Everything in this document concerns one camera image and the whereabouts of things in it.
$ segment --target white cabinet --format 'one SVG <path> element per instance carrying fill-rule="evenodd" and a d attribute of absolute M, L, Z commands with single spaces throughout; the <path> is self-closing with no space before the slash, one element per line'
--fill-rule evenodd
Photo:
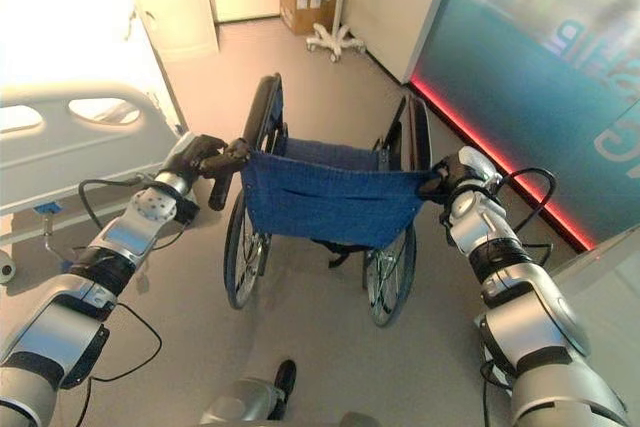
<path fill-rule="evenodd" d="M 210 0 L 135 0 L 149 37 L 163 61 L 218 51 Z"/>

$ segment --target white bed frame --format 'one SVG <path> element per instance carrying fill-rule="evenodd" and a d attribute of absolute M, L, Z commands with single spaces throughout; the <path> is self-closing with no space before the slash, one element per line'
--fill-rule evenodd
<path fill-rule="evenodd" d="M 128 124 L 105 124 L 76 115 L 69 102 L 115 98 L 139 110 Z M 0 134 L 0 216 L 76 193 L 87 178 L 121 180 L 136 172 L 155 172 L 178 140 L 163 113 L 142 92 L 117 82 L 58 82 L 0 90 L 0 108 L 26 105 L 43 122 Z M 97 209 L 116 212 L 126 202 Z M 86 213 L 58 215 L 56 228 L 88 219 Z M 0 246 L 42 235 L 40 226 L 0 235 Z"/>

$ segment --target blue wheelchair seat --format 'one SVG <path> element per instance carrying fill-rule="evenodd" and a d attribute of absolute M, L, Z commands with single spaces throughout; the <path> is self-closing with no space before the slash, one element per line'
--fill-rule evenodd
<path fill-rule="evenodd" d="M 429 171 L 380 171 L 379 152 L 286 139 L 282 155 L 253 151 L 242 171 L 257 231 L 387 247 L 418 213 Z"/>

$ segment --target wheelchair handle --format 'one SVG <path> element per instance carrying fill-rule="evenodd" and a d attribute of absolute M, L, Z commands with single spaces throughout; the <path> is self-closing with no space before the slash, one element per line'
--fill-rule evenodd
<path fill-rule="evenodd" d="M 249 161 L 249 144 L 244 139 L 236 139 L 221 155 L 215 155 L 200 163 L 200 173 L 205 179 L 215 179 L 209 208 L 220 211 L 224 209 L 229 195 L 229 187 L 233 174 L 242 170 Z"/>

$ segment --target red led light strip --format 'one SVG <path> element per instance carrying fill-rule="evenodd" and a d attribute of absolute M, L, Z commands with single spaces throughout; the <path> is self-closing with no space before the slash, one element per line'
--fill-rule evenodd
<path fill-rule="evenodd" d="M 516 169 L 513 168 L 512 163 L 507 160 L 503 155 L 499 154 L 494 148 L 490 146 L 490 144 L 482 139 L 475 130 L 464 121 L 454 109 L 447 104 L 445 100 L 442 99 L 433 89 L 428 87 L 423 81 L 421 81 L 417 76 L 412 76 L 411 83 L 422 92 L 433 104 L 442 111 L 456 126 L 462 130 L 473 142 L 475 142 L 482 150 L 484 150 L 489 157 L 491 157 L 502 169 L 506 172 L 513 172 Z M 534 199 L 537 201 L 542 200 L 544 195 L 540 193 L 540 191 L 532 185 L 530 182 L 527 182 L 523 178 L 514 179 L 516 183 L 520 184 L 520 186 L 527 191 Z M 558 207 L 552 205 L 551 203 L 545 206 L 545 210 L 553 216 L 555 220 L 558 221 L 560 225 L 576 240 L 577 243 L 582 245 L 586 250 L 591 250 L 594 247 L 594 243 L 589 240 L 589 238 L 582 232 L 580 229 L 573 225 L 573 223 L 568 219 L 568 217 L 560 212 Z"/>

